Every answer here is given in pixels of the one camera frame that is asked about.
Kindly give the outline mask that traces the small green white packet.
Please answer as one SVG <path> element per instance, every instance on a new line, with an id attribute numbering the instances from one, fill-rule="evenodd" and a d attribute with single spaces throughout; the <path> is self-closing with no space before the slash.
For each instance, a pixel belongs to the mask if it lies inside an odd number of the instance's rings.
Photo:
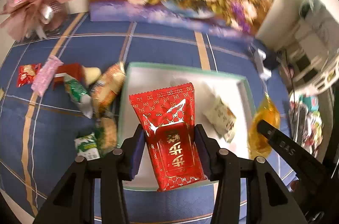
<path id="1" fill-rule="evenodd" d="M 97 147 L 97 139 L 94 132 L 74 140 L 78 156 L 83 156 L 87 161 L 99 159 L 101 156 Z"/>

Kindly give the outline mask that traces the biscuit sticks clear packet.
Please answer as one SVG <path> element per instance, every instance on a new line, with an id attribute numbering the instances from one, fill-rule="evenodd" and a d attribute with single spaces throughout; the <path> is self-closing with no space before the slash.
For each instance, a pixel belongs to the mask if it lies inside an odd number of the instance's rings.
<path id="1" fill-rule="evenodd" d="M 101 157 L 104 157 L 109 152 L 112 152 L 117 147 L 117 125 L 113 118 L 100 118 L 97 130 L 97 147 Z"/>

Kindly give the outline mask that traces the clutter pile of items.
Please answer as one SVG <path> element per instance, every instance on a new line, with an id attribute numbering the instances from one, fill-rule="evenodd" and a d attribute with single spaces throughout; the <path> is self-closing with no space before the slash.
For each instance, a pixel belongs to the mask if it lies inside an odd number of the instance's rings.
<path id="1" fill-rule="evenodd" d="M 318 97 L 292 92 L 288 115 L 291 138 L 313 157 L 317 157 L 323 140 Z"/>

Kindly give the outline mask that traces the pink snack packet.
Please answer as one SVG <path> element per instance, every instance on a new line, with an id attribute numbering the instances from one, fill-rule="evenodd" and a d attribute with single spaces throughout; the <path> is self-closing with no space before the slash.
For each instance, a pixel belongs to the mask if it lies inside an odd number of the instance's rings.
<path id="1" fill-rule="evenodd" d="M 39 97 L 43 97 L 52 79 L 54 78 L 57 69 L 62 65 L 63 62 L 59 58 L 57 58 L 55 55 L 50 55 L 34 78 L 31 86 L 33 92 Z"/>

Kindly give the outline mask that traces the cream jelly cup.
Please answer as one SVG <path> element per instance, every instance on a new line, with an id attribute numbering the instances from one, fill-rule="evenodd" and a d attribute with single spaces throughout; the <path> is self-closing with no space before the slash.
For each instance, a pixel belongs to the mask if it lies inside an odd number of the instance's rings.
<path id="1" fill-rule="evenodd" d="M 83 78 L 86 87 L 94 84 L 102 75 L 101 70 L 97 67 L 82 67 Z"/>

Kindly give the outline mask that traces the green white snack packet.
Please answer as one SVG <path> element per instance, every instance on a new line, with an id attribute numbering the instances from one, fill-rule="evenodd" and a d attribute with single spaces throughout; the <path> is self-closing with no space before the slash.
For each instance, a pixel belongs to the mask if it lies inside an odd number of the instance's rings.
<path id="1" fill-rule="evenodd" d="M 92 98 L 83 85 L 74 77 L 65 74 L 64 87 L 71 101 L 77 105 L 85 117 L 91 119 L 93 117 Z"/>

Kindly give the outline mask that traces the red gold patterned snack packet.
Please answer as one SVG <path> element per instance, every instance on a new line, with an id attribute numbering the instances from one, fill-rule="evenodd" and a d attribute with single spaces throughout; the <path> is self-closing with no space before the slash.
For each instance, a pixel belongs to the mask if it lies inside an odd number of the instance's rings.
<path id="1" fill-rule="evenodd" d="M 192 83 L 130 95 L 142 124 L 160 192 L 205 179 L 194 142 L 195 93 Z"/>

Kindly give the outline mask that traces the small red peanut snack packet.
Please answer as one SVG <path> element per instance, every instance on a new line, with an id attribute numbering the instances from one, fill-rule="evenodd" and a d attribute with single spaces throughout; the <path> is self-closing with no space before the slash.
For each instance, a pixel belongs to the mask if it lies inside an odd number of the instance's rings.
<path id="1" fill-rule="evenodd" d="M 19 66 L 18 77 L 17 77 L 17 87 L 23 85 L 32 84 L 35 76 L 41 69 L 41 63 L 38 64 L 26 64 Z"/>

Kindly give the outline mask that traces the orange jelly pouch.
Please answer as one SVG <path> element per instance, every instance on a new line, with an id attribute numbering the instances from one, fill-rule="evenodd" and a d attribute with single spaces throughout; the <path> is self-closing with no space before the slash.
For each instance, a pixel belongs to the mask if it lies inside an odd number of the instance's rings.
<path id="1" fill-rule="evenodd" d="M 272 148 L 267 136 L 272 127 L 280 128 L 280 113 L 268 93 L 265 93 L 248 130 L 248 153 L 251 160 L 257 156 L 267 158 L 270 155 Z"/>

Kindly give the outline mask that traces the white tray with green rim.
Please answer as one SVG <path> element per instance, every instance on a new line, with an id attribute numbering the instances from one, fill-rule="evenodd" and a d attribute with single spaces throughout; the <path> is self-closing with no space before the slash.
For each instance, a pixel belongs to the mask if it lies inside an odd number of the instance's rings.
<path id="1" fill-rule="evenodd" d="M 205 112 L 220 98 L 235 115 L 232 139 L 220 136 Z M 188 122 L 183 113 L 194 108 L 194 122 L 221 148 L 248 159 L 247 132 L 254 115 L 254 101 L 246 77 L 171 64 L 131 62 L 122 88 L 118 118 L 118 143 L 131 137 L 149 113 L 163 124 Z"/>

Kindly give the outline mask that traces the beige white snack packet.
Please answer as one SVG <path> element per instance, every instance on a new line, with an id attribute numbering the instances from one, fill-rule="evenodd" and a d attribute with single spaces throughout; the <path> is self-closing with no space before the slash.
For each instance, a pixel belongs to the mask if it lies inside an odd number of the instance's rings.
<path id="1" fill-rule="evenodd" d="M 214 97 L 213 103 L 203 112 L 208 122 L 213 126 L 219 138 L 231 143 L 235 132 L 236 116 L 220 97 Z"/>

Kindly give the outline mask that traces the white charger block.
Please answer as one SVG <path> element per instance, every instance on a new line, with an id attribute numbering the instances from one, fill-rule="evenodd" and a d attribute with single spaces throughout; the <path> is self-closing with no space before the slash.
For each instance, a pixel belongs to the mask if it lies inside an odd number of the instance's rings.
<path id="1" fill-rule="evenodd" d="M 258 49 L 253 44 L 251 44 L 248 49 L 252 55 L 260 79 L 264 82 L 268 81 L 268 79 L 271 78 L 272 72 L 268 68 L 264 67 L 264 60 L 267 57 L 266 53 L 263 50 Z"/>

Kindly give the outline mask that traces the red snack box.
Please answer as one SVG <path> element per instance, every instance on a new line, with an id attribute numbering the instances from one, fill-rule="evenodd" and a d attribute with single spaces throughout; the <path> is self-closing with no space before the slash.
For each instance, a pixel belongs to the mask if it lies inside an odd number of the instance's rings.
<path id="1" fill-rule="evenodd" d="M 56 86 L 59 86 L 64 83 L 65 74 L 70 75 L 71 77 L 81 82 L 83 79 L 82 66 L 79 63 L 61 65 L 55 73 L 52 83 L 53 89 L 55 89 Z"/>

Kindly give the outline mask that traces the white shelf unit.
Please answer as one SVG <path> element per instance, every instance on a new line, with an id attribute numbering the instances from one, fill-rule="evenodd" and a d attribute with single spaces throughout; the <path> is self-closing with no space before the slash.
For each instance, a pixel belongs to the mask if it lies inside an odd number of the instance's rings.
<path id="1" fill-rule="evenodd" d="M 296 68 L 290 95 L 318 95 L 338 81 L 338 20 L 321 0 L 303 0 L 279 48 Z"/>

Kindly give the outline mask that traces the orange cracker snack packet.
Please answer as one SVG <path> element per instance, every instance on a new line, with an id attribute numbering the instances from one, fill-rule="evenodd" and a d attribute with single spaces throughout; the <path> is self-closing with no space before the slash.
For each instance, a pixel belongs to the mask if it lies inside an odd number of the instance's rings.
<path id="1" fill-rule="evenodd" d="M 119 94 L 126 78 L 124 62 L 110 66 L 91 89 L 93 109 L 96 118 L 104 115 Z"/>

